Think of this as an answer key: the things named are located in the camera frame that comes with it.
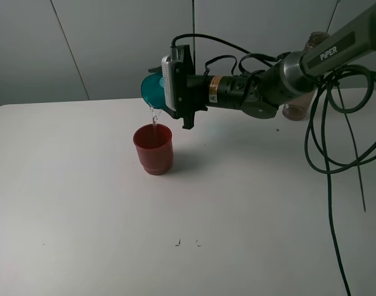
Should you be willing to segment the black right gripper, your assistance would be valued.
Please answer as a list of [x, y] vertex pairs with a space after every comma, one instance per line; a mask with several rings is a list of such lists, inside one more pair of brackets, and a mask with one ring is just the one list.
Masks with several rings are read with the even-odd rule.
[[[149, 73], [160, 73], [162, 67], [148, 69]], [[208, 107], [257, 111], [259, 97], [255, 94], [259, 77], [255, 74], [239, 76], [189, 75], [187, 77], [186, 109], [176, 112], [182, 118], [182, 128], [195, 126], [195, 114]]]

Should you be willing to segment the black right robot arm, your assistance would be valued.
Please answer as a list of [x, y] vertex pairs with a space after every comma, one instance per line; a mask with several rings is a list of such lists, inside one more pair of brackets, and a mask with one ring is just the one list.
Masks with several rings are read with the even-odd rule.
[[353, 61], [376, 51], [376, 3], [336, 33], [308, 51], [286, 52], [276, 57], [246, 52], [267, 70], [239, 75], [211, 76], [195, 73], [189, 45], [172, 41], [170, 53], [151, 68], [141, 84], [144, 101], [187, 130], [195, 114], [210, 107], [240, 110], [259, 119], [275, 117], [280, 106], [330, 84], [335, 76], [354, 70]]

